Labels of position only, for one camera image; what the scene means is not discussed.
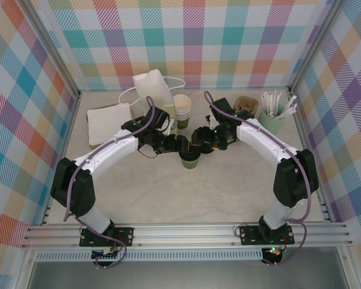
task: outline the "stack of napkins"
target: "stack of napkins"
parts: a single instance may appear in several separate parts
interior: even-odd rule
[[[120,127],[131,119],[130,108],[120,104],[88,110],[89,145],[101,145],[114,136],[120,130]]]

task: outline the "white table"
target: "white table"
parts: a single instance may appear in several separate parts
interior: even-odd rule
[[[192,101],[190,123],[181,134],[191,140],[193,131],[208,125],[205,116],[209,107],[204,90],[178,90]],[[264,89],[210,89],[215,100],[226,97],[232,105],[241,95],[257,98]],[[67,158],[74,159],[90,151],[86,112],[89,109],[116,104],[121,92],[85,92],[67,150]],[[127,94],[127,100],[136,98]],[[287,103],[286,95],[281,100]],[[132,114],[139,112],[133,105]],[[277,135],[289,145],[302,149],[293,117],[286,119]],[[151,148],[143,148],[155,155]],[[249,145],[231,144],[226,151],[202,155],[193,170],[182,166],[177,153],[148,159],[135,152],[120,160],[95,183],[96,204],[115,223],[206,223],[257,222],[275,197],[274,168]],[[293,217],[301,217],[306,203],[297,208]],[[53,202],[48,223],[61,223],[64,210]],[[312,209],[307,221],[322,221],[318,198],[313,194]]]

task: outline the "black mounting plate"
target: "black mounting plate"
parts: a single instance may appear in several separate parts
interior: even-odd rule
[[[286,238],[286,244],[294,244],[294,236],[291,226],[285,225],[279,228],[275,237],[271,239],[269,243],[266,243],[261,233],[259,232],[259,226],[240,226],[239,236],[241,237],[241,245],[284,245],[285,241],[283,236]]]
[[[87,229],[81,230],[81,238],[79,242],[80,247],[111,247],[114,246],[114,242],[99,237]],[[122,241],[126,247],[132,246],[134,239],[134,229],[130,227],[114,228],[113,238]]]

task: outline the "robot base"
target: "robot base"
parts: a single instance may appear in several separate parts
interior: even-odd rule
[[[285,225],[279,229],[270,231],[272,234],[265,241],[259,226],[240,226],[239,236],[242,245],[292,245],[294,244],[293,231],[290,226]]]
[[[264,258],[263,260],[261,260],[261,262],[265,264],[279,263],[281,262],[283,256],[283,252],[276,253],[275,250],[273,250],[273,248],[262,249],[262,254]]]
[[[111,224],[103,234],[118,239],[122,241],[127,247],[131,247],[132,240],[134,238],[134,229],[116,227],[111,228],[112,226],[114,226],[114,224]],[[88,229],[82,229],[80,234],[81,238],[79,241],[79,246],[81,247],[111,247],[114,245],[113,241],[97,236]]]

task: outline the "plaid wallpaper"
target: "plaid wallpaper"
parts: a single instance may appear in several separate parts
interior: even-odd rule
[[[296,62],[293,72],[291,73],[291,76],[289,78],[288,81],[288,85],[287,86],[291,86],[295,76],[297,75],[298,70],[300,69],[301,65],[302,65],[302,61],[305,59],[307,53],[309,52],[310,48],[312,47],[314,38],[317,36],[317,34],[319,33],[319,29],[321,28],[322,23],[324,22],[326,16],[329,13],[330,7],[332,6],[334,0],[327,0],[326,4],[324,5],[324,7],[322,8],[321,14],[319,15],[316,24],[313,27],[313,30],[309,36],[309,38],[307,39],[305,46],[300,54],[300,58],[298,59],[298,61]]]
[[[91,90],[130,88],[132,75],[156,68],[190,88],[286,86],[326,3],[32,2],[78,85]]]
[[[42,213],[73,103],[15,0],[0,0],[0,288]]]
[[[361,269],[361,0],[348,1],[297,92],[326,195],[350,225]]]

